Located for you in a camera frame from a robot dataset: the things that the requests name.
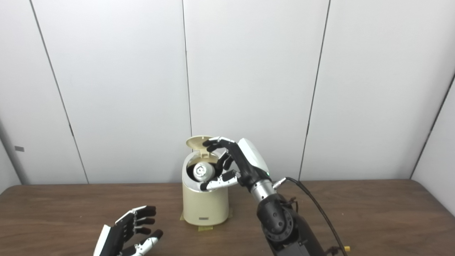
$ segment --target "white ball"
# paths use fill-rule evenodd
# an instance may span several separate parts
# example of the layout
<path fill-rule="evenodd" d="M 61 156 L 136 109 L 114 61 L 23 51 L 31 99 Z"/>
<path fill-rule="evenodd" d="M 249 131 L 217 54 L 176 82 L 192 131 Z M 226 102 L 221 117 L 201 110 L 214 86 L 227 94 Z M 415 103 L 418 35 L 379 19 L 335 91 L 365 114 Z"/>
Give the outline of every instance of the white ball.
<path fill-rule="evenodd" d="M 193 175 L 198 181 L 205 182 L 215 176 L 215 169 L 207 162 L 199 162 L 194 166 Z"/>

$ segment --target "open lid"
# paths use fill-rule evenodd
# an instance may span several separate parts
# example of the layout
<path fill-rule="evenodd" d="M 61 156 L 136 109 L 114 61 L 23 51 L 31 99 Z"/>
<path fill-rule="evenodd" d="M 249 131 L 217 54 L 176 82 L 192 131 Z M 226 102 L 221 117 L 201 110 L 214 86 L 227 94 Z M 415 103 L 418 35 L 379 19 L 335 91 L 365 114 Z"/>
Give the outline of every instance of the open lid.
<path fill-rule="evenodd" d="M 187 146 L 194 150 L 199 150 L 199 152 L 201 153 L 201 157 L 208 157 L 209 152 L 207 151 L 207 148 L 202 145 L 202 143 L 210 138 L 212 138 L 212 136 L 205 135 L 193 136 L 187 139 Z"/>

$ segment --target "white robotic finger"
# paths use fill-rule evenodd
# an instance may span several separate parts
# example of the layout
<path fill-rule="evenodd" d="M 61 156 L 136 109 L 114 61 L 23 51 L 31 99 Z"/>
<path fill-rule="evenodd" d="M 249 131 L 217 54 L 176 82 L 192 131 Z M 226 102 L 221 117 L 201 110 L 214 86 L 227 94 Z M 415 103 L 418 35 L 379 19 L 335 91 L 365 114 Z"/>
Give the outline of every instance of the white robotic finger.
<path fill-rule="evenodd" d="M 144 256 L 148 251 L 150 251 L 163 236 L 163 231 L 158 229 L 153 234 L 142 240 L 140 243 L 130 246 L 124 249 L 121 252 L 122 256 Z"/>
<path fill-rule="evenodd" d="M 213 178 L 200 185 L 201 191 L 211 191 L 214 189 L 225 188 L 233 186 L 238 183 L 237 181 L 238 172 L 235 170 L 228 171 L 223 175 Z"/>

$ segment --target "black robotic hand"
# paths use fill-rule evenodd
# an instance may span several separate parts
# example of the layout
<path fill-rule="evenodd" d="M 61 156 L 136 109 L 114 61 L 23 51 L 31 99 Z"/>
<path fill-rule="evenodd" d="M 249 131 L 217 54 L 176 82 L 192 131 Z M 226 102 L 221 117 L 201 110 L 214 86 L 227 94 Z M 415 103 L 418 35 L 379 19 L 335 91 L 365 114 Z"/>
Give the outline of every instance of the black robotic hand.
<path fill-rule="evenodd" d="M 93 256 L 143 256 L 161 238 L 163 231 L 158 229 L 151 234 L 151 230 L 141 225 L 155 223 L 151 216 L 155 216 L 155 206 L 141 206 L 134 208 L 119 218 L 110 227 L 104 225 Z M 140 243 L 123 249 L 124 243 L 129 241 L 135 234 L 150 235 Z"/>
<path fill-rule="evenodd" d="M 238 182 L 241 186 L 247 187 L 248 191 L 251 191 L 251 188 L 258 181 L 270 180 L 268 167 L 264 159 L 249 140 L 243 138 L 236 143 L 225 137 L 214 137 L 206 140 L 203 146 L 207 147 L 208 152 L 212 152 L 218 148 L 226 149 L 215 165 L 215 169 L 223 168 L 228 170 L 232 162 L 235 162 L 239 172 L 229 171 L 223 174 L 224 177 L 215 177 L 214 180 L 201 185 L 202 190 L 205 187 L 214 189 L 233 185 L 232 180 L 234 180 L 235 184 Z"/>

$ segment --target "black cable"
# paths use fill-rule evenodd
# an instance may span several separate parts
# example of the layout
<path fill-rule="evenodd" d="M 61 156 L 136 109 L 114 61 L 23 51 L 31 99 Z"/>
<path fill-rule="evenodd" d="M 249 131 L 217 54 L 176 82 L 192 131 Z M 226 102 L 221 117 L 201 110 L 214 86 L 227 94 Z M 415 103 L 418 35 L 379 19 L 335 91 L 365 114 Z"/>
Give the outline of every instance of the black cable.
<path fill-rule="evenodd" d="M 344 256 L 348 256 L 348 254 L 346 253 L 346 250 L 344 249 L 343 243 L 341 242 L 340 237 L 338 236 L 337 231 L 335 230 L 334 226 L 332 225 L 332 222 L 329 220 L 329 217 L 327 217 L 327 215 L 325 214 L 324 210 L 319 205 L 318 201 L 310 193 L 310 191 L 302 184 L 302 182 L 300 182 L 298 180 L 295 180 L 295 179 L 290 178 L 290 177 L 286 177 L 286 180 L 294 182 L 301 190 L 303 190 L 303 192 L 305 192 L 305 194 L 307 194 L 310 197 L 310 199 L 316 205 L 316 207 L 318 208 L 319 212 L 322 214 L 322 216 L 324 217 L 324 219 L 327 222 L 328 226 L 332 230 L 332 233 L 335 236 L 335 239 L 336 239 L 336 241 L 338 243 L 338 246 L 340 246 L 341 252 L 343 253 Z"/>
<path fill-rule="evenodd" d="M 295 197 L 292 197 L 286 205 L 292 205 L 295 204 L 295 212 L 298 213 L 298 202 L 295 200 Z"/>

